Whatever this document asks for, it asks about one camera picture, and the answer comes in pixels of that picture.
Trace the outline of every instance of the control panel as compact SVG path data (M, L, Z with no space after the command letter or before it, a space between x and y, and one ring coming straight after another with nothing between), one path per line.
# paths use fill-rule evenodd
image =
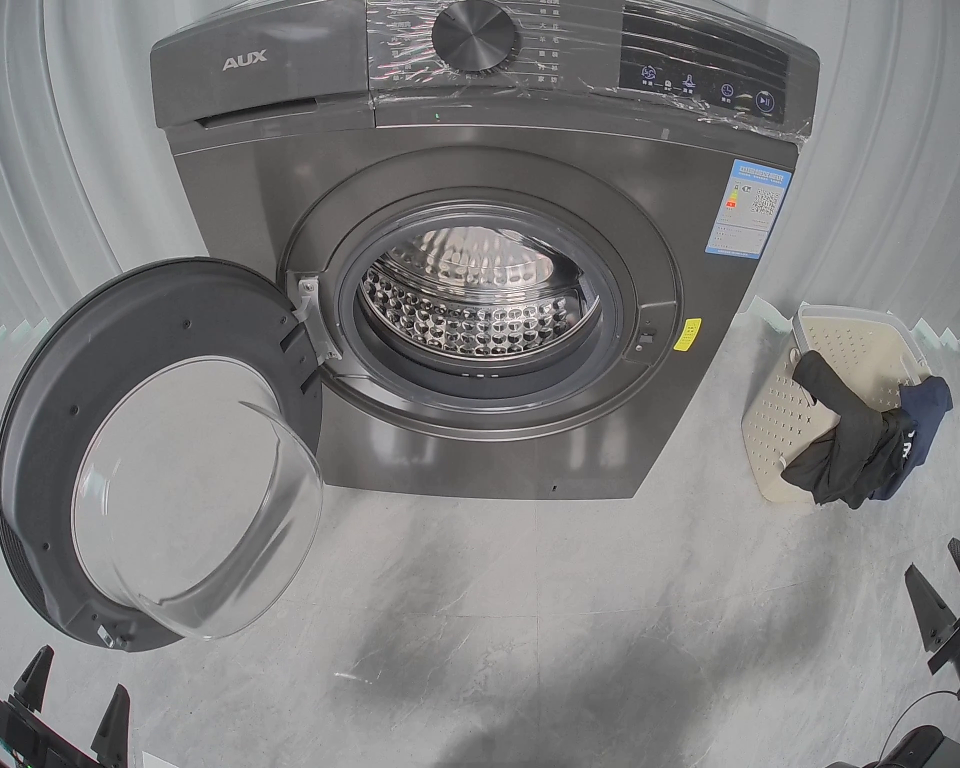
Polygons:
M780 49L709 19L633 3L624 10L622 88L782 123L788 67Z
M655 94L809 135L816 54L716 0L366 0L366 9L374 93L479 84Z

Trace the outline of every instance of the aux logo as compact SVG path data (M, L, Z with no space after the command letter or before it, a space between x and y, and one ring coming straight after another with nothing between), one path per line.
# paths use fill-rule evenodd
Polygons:
M229 59L224 61L224 68L220 71L226 72L228 69L236 69L239 66L250 66L251 64L256 64L258 61L266 60L266 48L264 48L262 51L251 51L246 56L238 56L236 59L231 56Z

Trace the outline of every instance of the plastic wrap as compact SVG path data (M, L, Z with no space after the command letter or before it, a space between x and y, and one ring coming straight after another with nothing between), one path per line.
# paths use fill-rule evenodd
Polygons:
M506 61L482 73L457 71L434 51L433 25L449 4L367 0L377 103L436 98L437 88L478 105L492 97L563 93L683 109L701 121L798 145L810 135L816 54L717 0L505 0L498 5L516 24L516 45ZM655 76L648 80L646 72Z

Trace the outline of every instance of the washing machine door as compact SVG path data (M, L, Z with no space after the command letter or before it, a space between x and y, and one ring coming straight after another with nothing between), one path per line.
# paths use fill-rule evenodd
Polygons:
M289 585L323 501L295 311L194 258L120 276L47 334L3 416L0 544L55 627L130 651L226 636Z

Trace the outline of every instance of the navy blue clothing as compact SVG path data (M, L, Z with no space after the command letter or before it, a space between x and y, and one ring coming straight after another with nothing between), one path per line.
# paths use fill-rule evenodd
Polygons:
M903 443L905 461L884 485L870 494L871 498L888 499L903 484L906 476L926 461L930 445L937 434L940 422L947 411L953 408L950 387L940 376L930 376L916 387L900 386L900 408L910 414L917 427L908 433Z

